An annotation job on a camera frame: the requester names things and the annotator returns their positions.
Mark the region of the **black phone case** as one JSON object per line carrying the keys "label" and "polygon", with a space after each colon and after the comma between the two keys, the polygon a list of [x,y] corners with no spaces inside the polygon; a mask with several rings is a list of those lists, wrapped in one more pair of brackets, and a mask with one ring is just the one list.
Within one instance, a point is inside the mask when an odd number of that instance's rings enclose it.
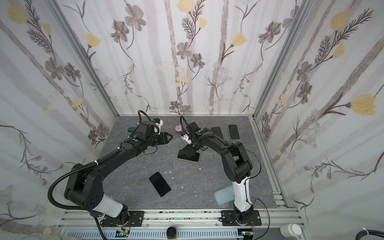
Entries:
{"label": "black phone case", "polygon": [[223,139],[224,136],[223,136],[223,133],[222,133],[222,130],[220,127],[212,127],[211,128],[211,131],[215,134],[215,136],[217,136],[218,138],[221,138]]}

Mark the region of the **pink phone case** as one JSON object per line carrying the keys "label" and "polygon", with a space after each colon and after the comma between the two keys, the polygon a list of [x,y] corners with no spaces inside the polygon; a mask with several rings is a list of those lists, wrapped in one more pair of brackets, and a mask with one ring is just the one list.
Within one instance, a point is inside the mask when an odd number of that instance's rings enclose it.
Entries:
{"label": "pink phone case", "polygon": [[199,162],[200,160],[200,153],[195,153],[192,156],[188,156],[184,150],[179,150],[177,158],[179,160],[184,160],[184,161],[190,161],[190,162]]}

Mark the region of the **light blue phone case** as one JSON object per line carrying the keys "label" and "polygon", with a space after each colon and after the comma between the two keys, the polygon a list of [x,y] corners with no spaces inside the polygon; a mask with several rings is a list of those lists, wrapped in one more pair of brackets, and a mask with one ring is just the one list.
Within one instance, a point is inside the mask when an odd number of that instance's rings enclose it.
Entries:
{"label": "light blue phone case", "polygon": [[229,135],[231,140],[239,140],[240,139],[240,133],[238,126],[235,124],[230,124],[228,125],[229,129]]}

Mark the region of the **black smartphone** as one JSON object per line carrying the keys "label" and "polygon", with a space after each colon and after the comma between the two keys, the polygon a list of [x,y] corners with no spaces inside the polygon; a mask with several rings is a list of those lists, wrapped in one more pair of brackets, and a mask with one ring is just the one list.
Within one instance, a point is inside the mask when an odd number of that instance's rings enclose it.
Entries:
{"label": "black smartphone", "polygon": [[149,180],[160,195],[160,197],[164,197],[168,192],[171,191],[171,187],[168,185],[168,183],[165,181],[165,179],[159,172],[156,172],[155,174],[150,176]]}

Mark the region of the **pale green phone case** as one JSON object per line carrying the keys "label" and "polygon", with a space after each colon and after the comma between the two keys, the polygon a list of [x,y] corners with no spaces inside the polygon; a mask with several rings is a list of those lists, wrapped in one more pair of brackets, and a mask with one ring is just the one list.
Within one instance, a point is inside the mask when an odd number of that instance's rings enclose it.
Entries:
{"label": "pale green phone case", "polygon": [[214,198],[219,206],[224,206],[235,200],[233,185],[214,192]]}

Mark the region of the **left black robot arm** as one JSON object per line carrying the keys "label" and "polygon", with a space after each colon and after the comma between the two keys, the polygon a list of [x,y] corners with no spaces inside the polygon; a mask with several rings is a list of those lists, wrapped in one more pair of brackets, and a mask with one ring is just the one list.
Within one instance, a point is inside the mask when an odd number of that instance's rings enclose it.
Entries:
{"label": "left black robot arm", "polygon": [[[163,121],[159,118],[151,119],[143,116],[147,114],[139,110],[139,121],[130,136],[119,143],[118,147],[102,158],[86,165],[76,164],[72,170],[55,180],[48,190],[49,202],[57,208],[65,210],[83,210],[97,220],[98,230],[103,226],[125,227],[132,222],[128,207],[107,196],[103,189],[104,179],[130,159],[144,153],[149,147],[166,145],[173,138],[167,132],[161,132]],[[53,196],[55,187],[63,180],[67,180],[64,192],[66,200],[73,203],[68,206],[59,203]]]}

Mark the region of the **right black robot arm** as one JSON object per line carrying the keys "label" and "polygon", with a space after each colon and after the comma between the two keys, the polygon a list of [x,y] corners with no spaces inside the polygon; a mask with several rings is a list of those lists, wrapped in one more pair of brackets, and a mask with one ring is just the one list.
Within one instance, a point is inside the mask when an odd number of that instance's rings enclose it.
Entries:
{"label": "right black robot arm", "polygon": [[187,123],[180,116],[182,139],[188,144],[181,150],[187,158],[197,156],[198,150],[211,149],[221,156],[226,176],[233,183],[234,189],[234,224],[241,226],[251,222],[254,204],[251,203],[249,180],[252,178],[252,162],[248,156],[249,150],[238,141],[226,141],[221,128],[200,128],[195,122]]}

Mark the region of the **pink white cupcake toy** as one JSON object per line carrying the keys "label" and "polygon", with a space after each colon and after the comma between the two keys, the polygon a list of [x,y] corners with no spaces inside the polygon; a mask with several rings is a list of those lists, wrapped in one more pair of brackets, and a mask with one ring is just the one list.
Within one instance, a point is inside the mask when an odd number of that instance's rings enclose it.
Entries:
{"label": "pink white cupcake toy", "polygon": [[181,127],[181,125],[176,126],[175,129],[179,133],[183,131],[183,128]]}

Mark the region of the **teal ceramic cup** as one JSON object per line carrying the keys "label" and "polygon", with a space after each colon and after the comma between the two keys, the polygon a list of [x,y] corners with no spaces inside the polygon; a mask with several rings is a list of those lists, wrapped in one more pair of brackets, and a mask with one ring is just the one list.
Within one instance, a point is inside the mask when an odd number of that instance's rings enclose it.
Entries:
{"label": "teal ceramic cup", "polygon": [[126,128],[126,132],[129,134],[129,136],[134,132],[136,129],[137,125],[130,125]]}

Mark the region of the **black round knob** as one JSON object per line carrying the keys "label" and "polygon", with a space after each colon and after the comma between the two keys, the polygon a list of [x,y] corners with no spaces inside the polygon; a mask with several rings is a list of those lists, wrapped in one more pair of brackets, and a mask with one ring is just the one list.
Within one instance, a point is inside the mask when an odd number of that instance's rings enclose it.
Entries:
{"label": "black round knob", "polygon": [[177,238],[177,229],[175,227],[169,227],[166,231],[166,236],[168,240],[173,240]]}

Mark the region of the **white cylinder container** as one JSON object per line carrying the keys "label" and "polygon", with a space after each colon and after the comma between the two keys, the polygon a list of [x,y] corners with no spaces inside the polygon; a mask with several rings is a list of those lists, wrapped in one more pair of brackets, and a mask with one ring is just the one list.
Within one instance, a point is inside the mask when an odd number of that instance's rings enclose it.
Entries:
{"label": "white cylinder container", "polygon": [[296,238],[301,236],[302,228],[297,224],[286,224],[280,227],[280,233],[285,238]]}

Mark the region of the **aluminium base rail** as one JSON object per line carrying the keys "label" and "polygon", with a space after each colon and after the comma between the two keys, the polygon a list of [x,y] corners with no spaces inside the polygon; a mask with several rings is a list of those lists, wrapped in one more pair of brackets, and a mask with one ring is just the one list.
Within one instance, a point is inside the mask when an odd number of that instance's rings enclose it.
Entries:
{"label": "aluminium base rail", "polygon": [[170,227],[176,229],[177,240],[282,240],[280,228],[298,225],[302,233],[294,240],[310,239],[299,210],[287,206],[280,192],[273,192],[274,205],[268,206],[266,196],[257,195],[254,214],[244,226],[235,222],[232,209],[130,209],[131,220],[126,227],[109,225],[106,217],[96,221],[86,211],[65,211],[56,234],[62,239],[100,240],[165,240]]}

